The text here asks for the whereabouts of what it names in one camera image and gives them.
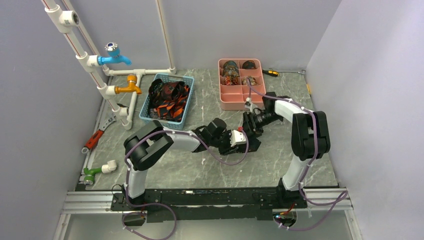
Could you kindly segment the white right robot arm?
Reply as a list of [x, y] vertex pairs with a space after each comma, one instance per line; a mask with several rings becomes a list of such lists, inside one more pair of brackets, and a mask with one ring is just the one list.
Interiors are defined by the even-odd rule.
[[304, 197], [303, 180], [312, 163], [323, 157], [331, 148], [327, 115], [323, 111], [304, 108], [288, 96], [267, 92], [262, 97], [263, 109], [246, 111], [242, 115], [242, 128], [249, 145], [260, 137], [263, 127], [275, 121], [291, 123], [290, 145], [293, 158], [287, 172], [276, 187], [275, 200], [287, 208]]

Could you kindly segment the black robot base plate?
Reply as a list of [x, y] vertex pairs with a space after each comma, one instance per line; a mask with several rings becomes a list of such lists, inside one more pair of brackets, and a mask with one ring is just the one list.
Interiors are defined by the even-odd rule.
[[111, 211], [143, 212], [147, 223], [182, 220], [256, 219], [271, 221], [274, 215], [295, 213], [307, 207], [299, 193], [281, 187], [146, 189], [130, 203], [123, 192], [113, 193]]

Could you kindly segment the black floral gold tie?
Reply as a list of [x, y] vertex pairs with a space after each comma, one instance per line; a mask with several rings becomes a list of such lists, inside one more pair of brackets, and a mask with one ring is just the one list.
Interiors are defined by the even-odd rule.
[[247, 142], [248, 142], [248, 153], [251, 152], [256, 152], [259, 147], [261, 146], [261, 141], [260, 141], [260, 137], [262, 135], [261, 134], [251, 134], [251, 135], [247, 135]]

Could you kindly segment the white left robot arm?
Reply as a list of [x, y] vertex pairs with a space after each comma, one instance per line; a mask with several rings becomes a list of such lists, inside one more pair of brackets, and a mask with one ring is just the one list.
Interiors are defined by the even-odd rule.
[[169, 150], [189, 153], [218, 149], [221, 156], [243, 153], [253, 146], [243, 128], [227, 129], [226, 123], [215, 118], [208, 125], [193, 130], [170, 129], [153, 120], [124, 141], [127, 174], [124, 184], [124, 204], [131, 210], [144, 203], [148, 170]]

